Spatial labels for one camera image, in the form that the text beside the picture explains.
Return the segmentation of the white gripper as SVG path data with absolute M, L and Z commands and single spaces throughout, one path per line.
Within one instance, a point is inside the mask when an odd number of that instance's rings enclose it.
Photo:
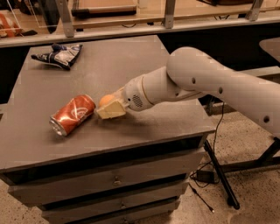
M 124 87 L 119 88 L 113 93 L 115 97 L 106 105 L 96 110 L 101 119 L 111 119 L 126 114 L 126 108 L 120 99 L 124 99 L 129 108 L 134 111 L 143 111 L 150 109 L 152 104 L 148 101 L 143 87 L 144 77 L 138 76 L 135 79 L 130 80 Z

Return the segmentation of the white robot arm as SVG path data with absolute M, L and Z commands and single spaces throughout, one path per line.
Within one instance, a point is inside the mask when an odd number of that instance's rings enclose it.
M 130 80 L 100 100 L 102 119 L 143 111 L 161 102 L 178 102 L 212 95 L 251 121 L 280 137 L 280 85 L 223 66 L 206 53 L 181 47 L 165 66 Z

